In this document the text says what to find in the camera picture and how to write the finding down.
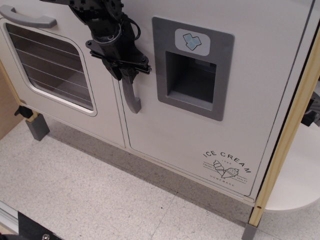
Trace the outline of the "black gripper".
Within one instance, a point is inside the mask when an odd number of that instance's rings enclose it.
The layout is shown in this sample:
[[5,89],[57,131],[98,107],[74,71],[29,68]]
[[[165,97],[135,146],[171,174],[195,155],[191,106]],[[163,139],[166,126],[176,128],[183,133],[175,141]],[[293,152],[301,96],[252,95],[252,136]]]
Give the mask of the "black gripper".
[[135,41],[141,35],[136,22],[121,22],[116,32],[108,34],[100,22],[89,22],[91,40],[85,43],[92,57],[102,60],[109,73],[118,81],[133,83],[138,72],[149,74],[149,59],[137,49]]

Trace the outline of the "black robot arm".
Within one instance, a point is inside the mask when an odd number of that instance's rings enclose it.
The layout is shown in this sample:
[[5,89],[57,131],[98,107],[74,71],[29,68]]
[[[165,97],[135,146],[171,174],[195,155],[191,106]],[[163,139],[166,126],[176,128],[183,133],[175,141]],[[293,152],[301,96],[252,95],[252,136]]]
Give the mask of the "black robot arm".
[[122,9],[120,0],[50,0],[49,3],[68,6],[91,32],[86,42],[91,56],[102,60],[105,68],[118,81],[132,84],[141,72],[149,74],[149,59],[137,49],[135,41],[141,35],[138,24]]

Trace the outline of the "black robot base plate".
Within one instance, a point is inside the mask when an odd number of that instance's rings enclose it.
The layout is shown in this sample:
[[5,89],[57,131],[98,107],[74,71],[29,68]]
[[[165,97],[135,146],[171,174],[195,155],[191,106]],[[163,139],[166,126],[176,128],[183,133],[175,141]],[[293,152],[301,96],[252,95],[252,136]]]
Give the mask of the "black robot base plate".
[[18,215],[19,240],[62,240],[56,233],[43,227],[21,212]]

